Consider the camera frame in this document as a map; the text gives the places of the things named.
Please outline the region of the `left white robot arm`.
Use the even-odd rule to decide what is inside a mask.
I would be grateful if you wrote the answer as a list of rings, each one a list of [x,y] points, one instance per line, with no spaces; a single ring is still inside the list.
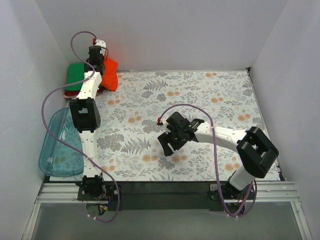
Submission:
[[[97,129],[101,125],[101,116],[95,102],[102,76],[105,72],[105,47],[97,43],[88,48],[88,64],[84,65],[84,77],[79,94],[70,101],[70,112],[73,125],[79,133],[83,157],[82,188],[95,200],[106,196],[103,185],[103,172],[97,168],[98,148]]]

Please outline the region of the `orange t-shirt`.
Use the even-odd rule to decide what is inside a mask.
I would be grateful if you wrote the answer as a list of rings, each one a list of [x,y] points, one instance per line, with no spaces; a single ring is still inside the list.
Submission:
[[[111,58],[106,58],[104,60],[105,72],[100,83],[101,86],[109,91],[115,92],[118,88],[118,63]]]

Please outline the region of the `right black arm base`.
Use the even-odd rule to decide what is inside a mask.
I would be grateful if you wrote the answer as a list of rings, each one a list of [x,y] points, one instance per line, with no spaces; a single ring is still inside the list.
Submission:
[[[248,194],[248,189],[249,186],[246,186],[242,191],[238,190],[229,190],[226,189],[225,185],[222,184],[221,186],[221,192],[224,200],[243,200],[246,195],[248,195],[248,200],[253,200],[254,199],[254,188],[252,187],[249,194]],[[211,200],[220,200],[220,195],[218,191],[218,185],[217,184],[210,184],[209,185],[209,191],[207,192],[207,196]]]

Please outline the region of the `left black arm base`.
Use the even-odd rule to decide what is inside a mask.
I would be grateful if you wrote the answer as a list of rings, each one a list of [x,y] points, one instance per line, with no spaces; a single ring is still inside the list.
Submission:
[[[117,201],[118,196],[121,198],[122,186],[118,188],[114,184],[105,184],[102,189],[89,190],[85,192],[82,187],[79,187],[77,200],[79,201]]]

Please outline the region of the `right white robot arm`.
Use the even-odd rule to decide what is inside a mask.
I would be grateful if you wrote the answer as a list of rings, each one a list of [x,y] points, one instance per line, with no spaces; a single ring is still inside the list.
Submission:
[[[212,127],[202,119],[189,121],[177,111],[169,117],[159,118],[157,125],[164,129],[157,139],[165,156],[173,155],[190,141],[217,144],[239,155],[241,167],[221,186],[222,194],[227,199],[239,198],[253,180],[263,179],[279,156],[275,145],[255,126],[249,130]]]

